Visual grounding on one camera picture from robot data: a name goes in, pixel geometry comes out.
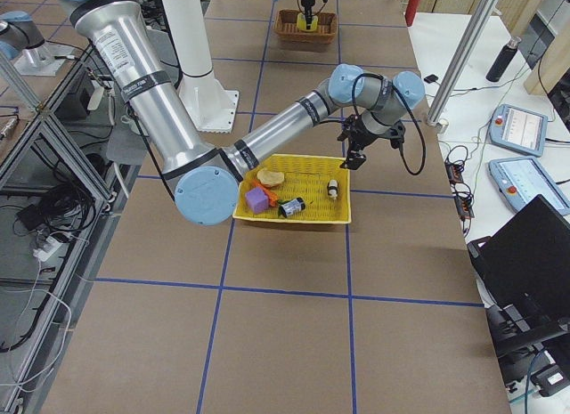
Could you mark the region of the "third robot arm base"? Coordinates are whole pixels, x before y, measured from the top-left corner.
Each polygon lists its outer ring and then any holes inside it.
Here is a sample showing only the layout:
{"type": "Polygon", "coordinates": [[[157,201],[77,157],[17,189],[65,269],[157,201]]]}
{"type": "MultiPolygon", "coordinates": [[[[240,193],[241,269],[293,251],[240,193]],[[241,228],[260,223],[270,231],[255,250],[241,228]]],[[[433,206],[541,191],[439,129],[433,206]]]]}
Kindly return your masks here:
{"type": "Polygon", "coordinates": [[[23,76],[55,77],[65,61],[75,59],[74,47],[49,45],[31,16],[24,11],[1,15],[1,53],[15,60],[23,76]]]}

